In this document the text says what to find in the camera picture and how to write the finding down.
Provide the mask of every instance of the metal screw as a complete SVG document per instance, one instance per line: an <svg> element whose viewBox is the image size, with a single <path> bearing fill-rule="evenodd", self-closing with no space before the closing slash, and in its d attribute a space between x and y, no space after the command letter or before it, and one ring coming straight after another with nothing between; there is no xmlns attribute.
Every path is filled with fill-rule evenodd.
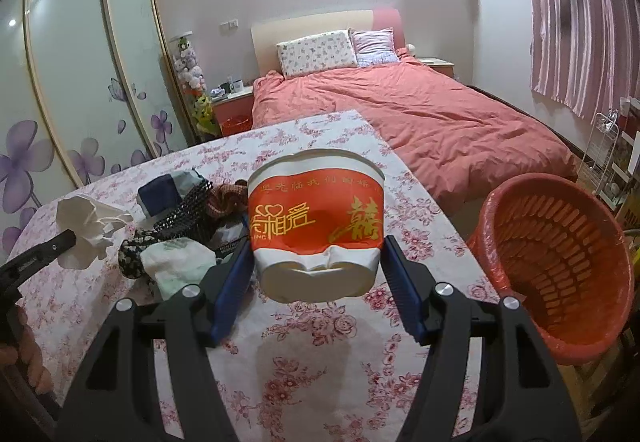
<svg viewBox="0 0 640 442"><path fill-rule="evenodd" d="M450 296L453 294L453 287L449 283L438 283L436 285L436 292L441 296Z"/></svg>
<svg viewBox="0 0 640 442"><path fill-rule="evenodd" d="M182 295L185 297L196 297L200 293L198 285L187 285L182 289Z"/></svg>
<svg viewBox="0 0 640 442"><path fill-rule="evenodd" d="M520 301L512 296L507 296L502 300L504 306L506 306L509 310L517 310L520 306Z"/></svg>
<svg viewBox="0 0 640 442"><path fill-rule="evenodd" d="M121 299L116 303L116 310L118 312L126 312L133 306L133 301L129 298Z"/></svg>

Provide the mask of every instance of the human hand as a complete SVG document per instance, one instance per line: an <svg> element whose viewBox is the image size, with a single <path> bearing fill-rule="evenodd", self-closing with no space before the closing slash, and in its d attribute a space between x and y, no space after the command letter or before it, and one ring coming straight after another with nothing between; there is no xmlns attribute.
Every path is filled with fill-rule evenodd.
<svg viewBox="0 0 640 442"><path fill-rule="evenodd" d="M42 365L42 351L36 343L33 330L27 324L27 314L18 307L18 321L23 326L22 338L18 349L0 343L0 368L10 366L18 361L27 364L27 380L37 395L48 393L53 389L53 381L49 370Z"/></svg>

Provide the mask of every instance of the wire rack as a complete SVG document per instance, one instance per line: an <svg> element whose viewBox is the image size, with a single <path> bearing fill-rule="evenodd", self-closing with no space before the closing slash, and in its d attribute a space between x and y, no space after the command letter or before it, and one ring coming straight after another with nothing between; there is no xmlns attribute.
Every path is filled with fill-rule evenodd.
<svg viewBox="0 0 640 442"><path fill-rule="evenodd" d="M611 173L613 150L620 130L613 118L597 113L591 127L587 149L578 169L578 179L599 194Z"/></svg>

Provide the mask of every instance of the navy blue cloth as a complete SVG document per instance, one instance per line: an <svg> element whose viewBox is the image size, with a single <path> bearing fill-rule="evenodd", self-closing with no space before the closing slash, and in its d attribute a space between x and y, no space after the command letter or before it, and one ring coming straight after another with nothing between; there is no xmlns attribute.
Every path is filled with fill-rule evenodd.
<svg viewBox="0 0 640 442"><path fill-rule="evenodd" d="M144 203L149 216L157 216L163 211L174 209L182 203L171 174L151 180L138 189L138 196Z"/></svg>

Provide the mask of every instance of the floral tablecloth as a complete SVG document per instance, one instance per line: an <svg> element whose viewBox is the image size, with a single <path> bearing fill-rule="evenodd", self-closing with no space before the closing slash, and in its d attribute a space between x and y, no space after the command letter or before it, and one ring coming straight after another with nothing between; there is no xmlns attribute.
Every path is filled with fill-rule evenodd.
<svg viewBox="0 0 640 442"><path fill-rule="evenodd" d="M385 234L408 258L429 266L436 280L469 297L496 301L481 268L428 192L356 111L309 117L219 139L132 167L74 194L129 209L140 186L175 170L196 168L215 183L247 179L266 161L312 148L356 152L385 173ZM41 207L15 245L13 256L58 233L56 202ZM118 231L119 246L128 230ZM85 271L52 263L20 287L30 326L42 347L60 401L114 303L149 302L141 281L118 270L117 250ZM407 335L385 282L378 277L360 298L283 305L258 290L248 296L232 335L209 351L218 387L242 441L394 440L415 394L428 349ZM480 345L472 342L456 431L471 424L478 386ZM165 427L181 435L162 343L156 373Z"/></svg>

